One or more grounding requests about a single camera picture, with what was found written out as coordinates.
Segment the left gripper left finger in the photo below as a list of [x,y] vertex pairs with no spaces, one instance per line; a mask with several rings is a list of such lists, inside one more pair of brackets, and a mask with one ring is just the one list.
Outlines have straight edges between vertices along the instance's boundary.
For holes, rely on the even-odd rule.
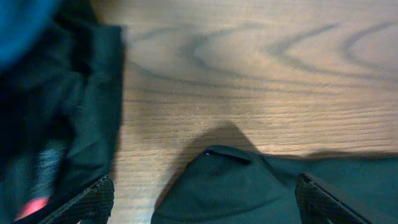
[[114,184],[109,175],[104,175],[74,196],[53,201],[15,224],[107,224],[113,205]]

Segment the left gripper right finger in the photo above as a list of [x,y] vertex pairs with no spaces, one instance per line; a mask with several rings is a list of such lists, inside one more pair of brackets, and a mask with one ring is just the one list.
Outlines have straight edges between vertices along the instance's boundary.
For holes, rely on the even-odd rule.
[[397,219],[370,209],[345,192],[308,172],[299,174],[295,198],[302,224],[397,223]]

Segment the black t-shirt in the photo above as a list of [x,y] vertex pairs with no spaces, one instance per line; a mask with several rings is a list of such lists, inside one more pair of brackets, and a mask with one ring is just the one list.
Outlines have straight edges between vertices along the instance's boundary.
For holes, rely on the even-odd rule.
[[210,146],[171,186],[152,223],[302,223],[295,198],[308,172],[397,219],[397,159],[300,161]]

